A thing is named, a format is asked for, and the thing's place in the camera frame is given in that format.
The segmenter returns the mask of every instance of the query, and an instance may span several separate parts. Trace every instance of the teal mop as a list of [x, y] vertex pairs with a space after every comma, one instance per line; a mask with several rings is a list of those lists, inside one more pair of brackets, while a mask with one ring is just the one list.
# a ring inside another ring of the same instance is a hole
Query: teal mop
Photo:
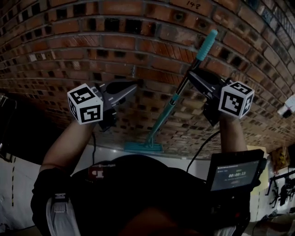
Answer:
[[[216, 30], [211, 30], [210, 34], [206, 37], [204, 43], [202, 44], [195, 60], [193, 61], [192, 65], [190, 66], [189, 70], [195, 70], [201, 64], [201, 62], [207, 56], [209, 50], [211, 49], [215, 37], [217, 35]], [[179, 87], [177, 88], [175, 94], [172, 96], [170, 102], [166, 105], [163, 112], [159, 115], [156, 123], [154, 124], [152, 130], [147, 136], [145, 143], [137, 143], [137, 142], [127, 142], [125, 143], [124, 151], [132, 152], [132, 153], [162, 153], [164, 152], [162, 144], [156, 144], [153, 142], [153, 137], [156, 134], [159, 127], [166, 121], [166, 118], [169, 116], [170, 112], [172, 111], [173, 107], [176, 104], [180, 94], [184, 90], [186, 84], [188, 83], [188, 73], [184, 76], [183, 80], [181, 81]]]

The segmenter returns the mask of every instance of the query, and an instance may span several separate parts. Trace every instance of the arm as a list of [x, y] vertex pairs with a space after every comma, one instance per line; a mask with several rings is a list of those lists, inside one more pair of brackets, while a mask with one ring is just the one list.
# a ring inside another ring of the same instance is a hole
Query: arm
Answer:
[[40, 172], [57, 167], [72, 174], [94, 126], [93, 123], [80, 125], [76, 120], [73, 121], [46, 153]]
[[248, 150], [239, 119], [221, 114], [219, 126], [223, 153]]

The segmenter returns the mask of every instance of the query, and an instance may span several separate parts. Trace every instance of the mop handle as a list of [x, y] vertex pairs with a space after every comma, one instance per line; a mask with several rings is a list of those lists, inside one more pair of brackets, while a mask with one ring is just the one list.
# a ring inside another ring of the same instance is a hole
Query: mop handle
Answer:
[[[203, 44], [202, 44], [202, 46], [201, 46], [201, 48], [200, 48], [200, 50], [199, 50], [199, 52], [198, 52], [198, 54], [197, 54], [195, 60], [193, 61], [189, 70], [196, 69], [199, 67], [201, 62], [205, 59], [208, 52], [210, 51], [210, 49], [215, 41], [217, 33], [218, 33], [217, 30], [213, 29], [207, 35], [205, 41], [203, 42]], [[162, 125], [162, 123], [169, 116], [170, 112], [174, 108], [176, 101], [178, 100], [181, 92], [184, 90], [184, 87], [186, 86], [188, 81], [189, 81], [189, 79], [188, 79], [188, 72], [187, 72], [186, 75], [184, 76], [183, 80], [181, 81], [180, 85], [178, 86], [175, 94], [172, 96], [170, 102], [166, 105], [163, 112], [159, 115], [151, 132], [148, 134], [147, 139], [146, 139], [146, 144], [150, 143], [150, 141], [153, 139], [154, 134], [158, 131], [159, 127]]]

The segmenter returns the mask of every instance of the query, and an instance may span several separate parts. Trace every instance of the floor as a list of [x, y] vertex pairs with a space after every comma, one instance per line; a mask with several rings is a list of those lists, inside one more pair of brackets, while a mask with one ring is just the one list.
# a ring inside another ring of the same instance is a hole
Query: floor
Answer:
[[[91, 165], [91, 154], [93, 146], [88, 145], [79, 161], [75, 172], [87, 168]], [[98, 147], [95, 153], [95, 161], [111, 160], [116, 157], [126, 155], [127, 153], [110, 150], [106, 148]], [[188, 159], [172, 159], [153, 157], [163, 162], [167, 166], [177, 167], [186, 170], [190, 160]], [[198, 160], [191, 166], [190, 174], [202, 179], [207, 178], [210, 161]], [[15, 166], [14, 171], [14, 207], [12, 207], [12, 169]], [[23, 229], [33, 226], [32, 211], [30, 208], [30, 201], [32, 198], [32, 189], [34, 182], [38, 176], [39, 165], [27, 162], [25, 160], [16, 158], [16, 162], [7, 163], [0, 159], [0, 233], [8, 229]], [[282, 169], [280, 174], [288, 172], [288, 169]], [[277, 182], [279, 188], [284, 184], [284, 179], [280, 179]], [[273, 200], [272, 192], [269, 196], [265, 196], [266, 189], [261, 191], [259, 195], [252, 195], [250, 201], [251, 221], [258, 221], [265, 215], [271, 214], [275, 209], [278, 213], [287, 213], [290, 208], [295, 207], [295, 198], [288, 200], [283, 206], [277, 203], [275, 208], [269, 205]]]

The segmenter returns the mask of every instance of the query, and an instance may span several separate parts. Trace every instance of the shoulder strap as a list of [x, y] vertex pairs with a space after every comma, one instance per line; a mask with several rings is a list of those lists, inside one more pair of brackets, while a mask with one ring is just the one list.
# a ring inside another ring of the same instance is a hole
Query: shoulder strap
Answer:
[[46, 218], [51, 236], [81, 236], [73, 205], [65, 193], [47, 201]]

